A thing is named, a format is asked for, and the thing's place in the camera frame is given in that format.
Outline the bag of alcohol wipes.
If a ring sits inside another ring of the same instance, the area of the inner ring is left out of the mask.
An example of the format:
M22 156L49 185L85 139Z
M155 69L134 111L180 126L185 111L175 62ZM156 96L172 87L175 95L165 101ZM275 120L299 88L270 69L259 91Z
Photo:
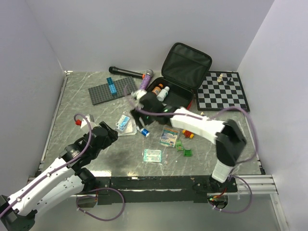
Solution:
M136 122L132 115L128 112L123 112L116 122L115 130L118 132L119 137L137 134Z

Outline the brown bottle orange cap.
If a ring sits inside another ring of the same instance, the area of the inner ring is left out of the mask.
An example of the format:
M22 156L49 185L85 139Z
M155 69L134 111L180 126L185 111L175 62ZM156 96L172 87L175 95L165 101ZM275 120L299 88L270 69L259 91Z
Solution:
M161 92L163 89L163 84L158 84L153 90L152 93L154 93L156 96Z

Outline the white plastic medicine bottle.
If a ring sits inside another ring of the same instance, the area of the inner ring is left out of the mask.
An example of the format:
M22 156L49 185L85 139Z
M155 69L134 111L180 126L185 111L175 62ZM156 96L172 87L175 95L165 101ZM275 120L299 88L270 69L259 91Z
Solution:
M162 102L168 95L170 88L168 86L166 86L165 88L163 88L159 94L157 95L157 99L158 101Z

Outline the blue white bandage roll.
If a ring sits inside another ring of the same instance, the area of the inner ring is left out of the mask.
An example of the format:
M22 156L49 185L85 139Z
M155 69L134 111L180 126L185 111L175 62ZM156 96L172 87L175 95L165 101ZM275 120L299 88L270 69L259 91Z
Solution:
M148 137L149 136L149 134L150 134L150 132L147 130L147 129L145 129L145 128L139 128L139 127L137 127L137 131L139 131L143 136L145 136L145 137Z

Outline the plaster box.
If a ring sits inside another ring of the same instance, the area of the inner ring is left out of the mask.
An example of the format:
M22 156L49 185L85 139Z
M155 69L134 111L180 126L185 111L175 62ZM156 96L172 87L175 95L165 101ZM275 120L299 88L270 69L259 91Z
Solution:
M175 147L175 143L179 136L179 130L177 128L171 128L164 126L162 134L159 138L159 143L165 147Z

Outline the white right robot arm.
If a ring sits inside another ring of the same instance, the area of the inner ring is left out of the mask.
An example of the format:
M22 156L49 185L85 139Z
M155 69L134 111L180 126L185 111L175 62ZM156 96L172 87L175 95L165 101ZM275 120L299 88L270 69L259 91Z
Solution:
M152 92L137 90L129 97L130 111L138 127L158 122L201 136L216 146L217 162L211 174L211 189L220 192L237 165L247 141L234 120L219 121L195 114L184 107L164 104Z

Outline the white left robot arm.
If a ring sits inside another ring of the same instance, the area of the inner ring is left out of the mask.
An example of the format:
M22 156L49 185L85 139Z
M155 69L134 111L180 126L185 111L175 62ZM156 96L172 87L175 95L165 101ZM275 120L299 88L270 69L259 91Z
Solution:
M28 231L35 217L77 193L90 193L95 176L85 167L118 139L106 123L84 124L86 133L65 147L59 157L24 188L0 197L0 220L9 231Z

